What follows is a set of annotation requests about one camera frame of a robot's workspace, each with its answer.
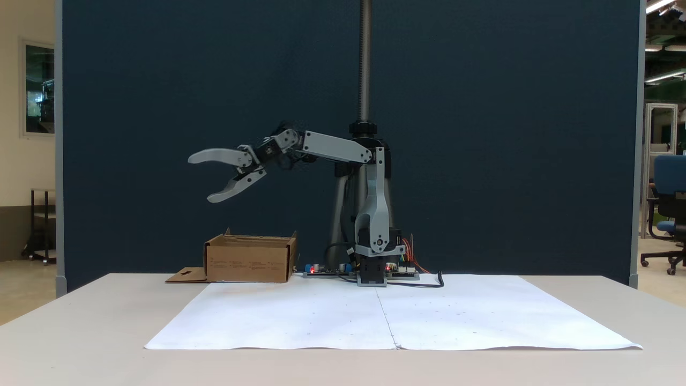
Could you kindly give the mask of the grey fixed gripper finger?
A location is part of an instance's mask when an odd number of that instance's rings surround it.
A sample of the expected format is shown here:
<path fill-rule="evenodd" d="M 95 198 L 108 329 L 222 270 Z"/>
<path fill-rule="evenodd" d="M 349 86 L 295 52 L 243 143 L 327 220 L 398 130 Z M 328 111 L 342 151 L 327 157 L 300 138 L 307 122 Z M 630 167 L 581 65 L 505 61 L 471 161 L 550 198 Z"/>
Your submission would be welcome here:
<path fill-rule="evenodd" d="M 252 154 L 247 151 L 236 149 L 205 149 L 192 154 L 187 159 L 187 162 L 190 164 L 218 162 L 237 168 L 246 168 L 254 163 L 254 159 Z"/>

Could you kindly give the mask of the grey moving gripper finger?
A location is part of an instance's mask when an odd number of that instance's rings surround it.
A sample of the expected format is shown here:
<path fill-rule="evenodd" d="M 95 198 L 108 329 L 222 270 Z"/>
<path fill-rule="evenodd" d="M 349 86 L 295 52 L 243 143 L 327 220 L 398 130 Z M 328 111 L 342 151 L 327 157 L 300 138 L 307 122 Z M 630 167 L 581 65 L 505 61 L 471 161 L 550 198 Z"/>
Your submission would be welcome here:
<path fill-rule="evenodd" d="M 222 191 L 209 195 L 207 200 L 210 203 L 220 203 L 221 201 L 228 200 L 247 190 L 265 176 L 266 171 L 263 168 L 256 169 L 252 173 L 238 174 L 233 179 L 230 179 Z"/>

